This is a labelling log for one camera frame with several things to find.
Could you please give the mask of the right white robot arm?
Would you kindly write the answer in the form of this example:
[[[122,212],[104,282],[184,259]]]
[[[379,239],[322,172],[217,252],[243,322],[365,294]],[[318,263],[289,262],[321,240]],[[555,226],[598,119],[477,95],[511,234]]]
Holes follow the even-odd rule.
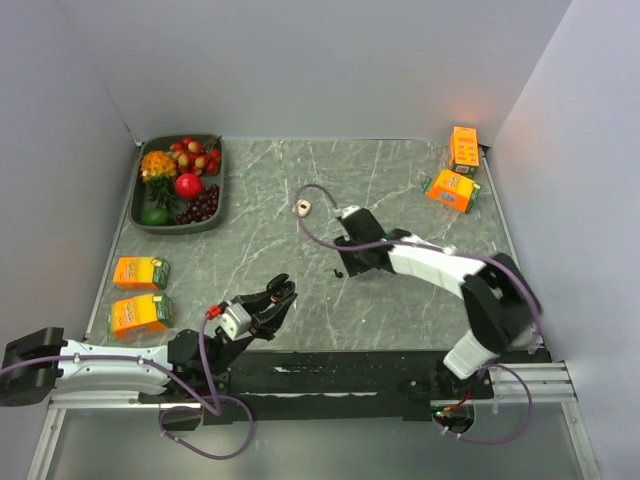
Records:
[[[349,276],[372,269],[423,280],[462,299],[469,329],[445,355],[438,390],[459,398],[472,375],[513,349],[535,350],[541,306],[513,259],[458,255],[402,229],[386,231],[366,208],[336,215],[345,234],[334,240]]]

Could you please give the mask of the beige earbud charging case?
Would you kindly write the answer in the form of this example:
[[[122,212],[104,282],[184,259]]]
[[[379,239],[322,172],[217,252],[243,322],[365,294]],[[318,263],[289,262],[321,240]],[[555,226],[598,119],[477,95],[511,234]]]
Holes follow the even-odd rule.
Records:
[[[298,218],[304,218],[308,216],[311,210],[312,210],[311,203],[304,199],[296,200],[292,208],[294,215]]]

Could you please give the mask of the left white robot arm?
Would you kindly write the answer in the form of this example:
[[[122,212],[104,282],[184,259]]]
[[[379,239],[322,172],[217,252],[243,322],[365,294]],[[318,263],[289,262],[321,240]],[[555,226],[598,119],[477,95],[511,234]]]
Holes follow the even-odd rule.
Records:
[[[216,378],[255,340],[271,341],[297,293],[239,295],[212,306],[196,330],[180,331],[155,347],[95,346],[67,340],[60,328],[45,328],[10,342],[1,365],[1,404],[34,405],[49,395],[127,391],[190,398],[219,414],[225,396]]]

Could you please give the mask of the black earbud charging case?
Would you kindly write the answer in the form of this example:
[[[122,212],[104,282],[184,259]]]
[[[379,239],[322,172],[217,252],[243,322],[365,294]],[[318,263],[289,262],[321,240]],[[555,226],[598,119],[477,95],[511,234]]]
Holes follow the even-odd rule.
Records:
[[[272,303],[277,304],[291,297],[296,290],[296,284],[286,273],[276,275],[266,286],[266,291]]]

